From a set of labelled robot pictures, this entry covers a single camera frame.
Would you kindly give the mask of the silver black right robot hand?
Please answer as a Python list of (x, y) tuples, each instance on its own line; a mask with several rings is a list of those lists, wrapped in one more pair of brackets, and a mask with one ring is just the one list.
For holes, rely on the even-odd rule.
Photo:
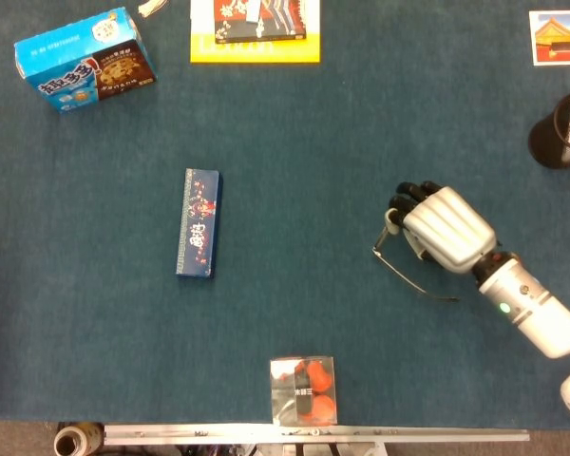
[(385, 214), (386, 232), (405, 233), (424, 254), (455, 274), (466, 274), (494, 251), (494, 229), (454, 189), (433, 181), (400, 183)]

